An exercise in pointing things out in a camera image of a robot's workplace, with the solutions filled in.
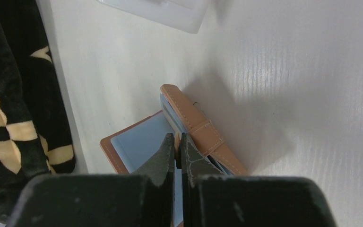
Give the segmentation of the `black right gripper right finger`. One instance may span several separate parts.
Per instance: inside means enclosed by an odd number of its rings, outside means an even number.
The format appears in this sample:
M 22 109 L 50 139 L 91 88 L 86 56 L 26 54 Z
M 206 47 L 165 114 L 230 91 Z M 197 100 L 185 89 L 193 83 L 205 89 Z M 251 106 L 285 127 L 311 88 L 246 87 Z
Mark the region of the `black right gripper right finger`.
M 183 222 L 186 227 L 334 227 L 317 184 L 303 177 L 225 175 L 180 140 Z

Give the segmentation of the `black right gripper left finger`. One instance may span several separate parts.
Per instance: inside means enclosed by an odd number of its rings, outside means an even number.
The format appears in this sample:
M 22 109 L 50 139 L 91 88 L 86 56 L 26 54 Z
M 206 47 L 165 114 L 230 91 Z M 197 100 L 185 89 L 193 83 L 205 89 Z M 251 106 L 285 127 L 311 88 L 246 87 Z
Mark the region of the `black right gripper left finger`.
M 9 227 L 170 227 L 174 136 L 131 174 L 40 175 L 20 194 Z

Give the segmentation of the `tan leather card holder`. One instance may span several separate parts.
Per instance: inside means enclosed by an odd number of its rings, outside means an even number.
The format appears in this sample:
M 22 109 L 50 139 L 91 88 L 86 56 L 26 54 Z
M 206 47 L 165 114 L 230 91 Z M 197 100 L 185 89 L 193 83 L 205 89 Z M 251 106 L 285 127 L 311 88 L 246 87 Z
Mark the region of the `tan leather card holder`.
M 184 226 L 180 140 L 192 138 L 198 151 L 225 175 L 245 176 L 247 170 L 229 149 L 223 136 L 200 110 L 170 84 L 161 86 L 162 110 L 128 128 L 103 138 L 100 146 L 115 174 L 131 174 L 160 148 L 166 134 L 174 136 L 174 204 L 171 227 Z

